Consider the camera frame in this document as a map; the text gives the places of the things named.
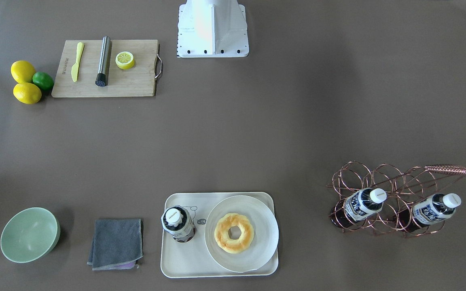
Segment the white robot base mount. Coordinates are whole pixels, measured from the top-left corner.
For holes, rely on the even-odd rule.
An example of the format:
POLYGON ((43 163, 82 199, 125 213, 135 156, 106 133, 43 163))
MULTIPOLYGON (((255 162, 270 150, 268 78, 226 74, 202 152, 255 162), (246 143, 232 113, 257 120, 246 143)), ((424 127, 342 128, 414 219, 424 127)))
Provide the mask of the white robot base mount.
POLYGON ((246 8, 236 0, 188 0, 179 6, 179 58, 233 58, 249 54, 246 8))

